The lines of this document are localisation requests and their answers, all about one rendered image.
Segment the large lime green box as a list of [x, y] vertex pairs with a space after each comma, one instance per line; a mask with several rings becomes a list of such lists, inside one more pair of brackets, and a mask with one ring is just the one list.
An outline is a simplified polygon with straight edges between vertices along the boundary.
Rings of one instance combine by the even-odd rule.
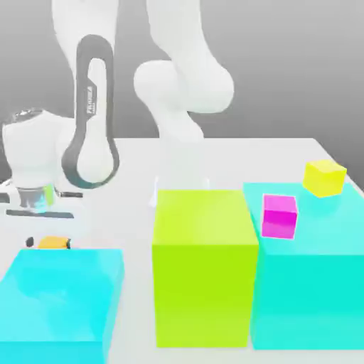
[[160, 190], [151, 245], [157, 346], [244, 348], [258, 248], [241, 190]]

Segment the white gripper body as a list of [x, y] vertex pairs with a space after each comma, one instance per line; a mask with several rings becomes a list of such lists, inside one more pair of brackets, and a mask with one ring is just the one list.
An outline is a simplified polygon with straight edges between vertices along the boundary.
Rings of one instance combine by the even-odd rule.
[[37, 211], [6, 208], [3, 212], [3, 227], [63, 228], [73, 226], [76, 218], [68, 211]]

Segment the large turquoise box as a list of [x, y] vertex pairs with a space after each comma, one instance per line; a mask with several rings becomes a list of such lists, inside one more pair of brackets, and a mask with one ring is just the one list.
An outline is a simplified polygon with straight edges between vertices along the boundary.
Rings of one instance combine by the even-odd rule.
[[246, 183], [255, 228], [264, 194], [294, 196], [291, 240], [259, 237], [250, 323], [257, 350], [364, 349], [364, 197], [317, 198], [299, 183]]

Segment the small yellow cube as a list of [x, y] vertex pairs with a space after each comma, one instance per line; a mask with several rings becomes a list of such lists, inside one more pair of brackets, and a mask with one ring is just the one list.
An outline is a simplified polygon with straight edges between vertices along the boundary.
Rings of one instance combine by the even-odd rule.
[[347, 168], [333, 160], [321, 159], [306, 163], [303, 187], [317, 198], [342, 193]]

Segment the large cyan box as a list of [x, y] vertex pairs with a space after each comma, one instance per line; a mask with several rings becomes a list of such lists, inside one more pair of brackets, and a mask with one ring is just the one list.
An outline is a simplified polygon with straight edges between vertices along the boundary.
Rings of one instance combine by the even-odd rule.
[[107, 364], [117, 249], [21, 250], [0, 281], [0, 364]]

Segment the small orange cube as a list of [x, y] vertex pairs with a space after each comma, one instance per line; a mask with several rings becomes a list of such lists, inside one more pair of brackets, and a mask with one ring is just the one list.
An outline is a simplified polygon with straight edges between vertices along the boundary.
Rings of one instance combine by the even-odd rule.
[[38, 249], [44, 250], [61, 250], [66, 249], [65, 243], [67, 242], [67, 237], [58, 236], [46, 236], [43, 237], [38, 243]]

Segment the small magenta cube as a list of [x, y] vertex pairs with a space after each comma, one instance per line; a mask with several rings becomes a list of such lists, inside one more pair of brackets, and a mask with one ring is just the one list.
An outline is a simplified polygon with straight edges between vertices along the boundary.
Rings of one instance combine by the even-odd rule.
[[262, 196], [261, 236], [293, 240], [298, 214], [294, 196], [265, 193]]

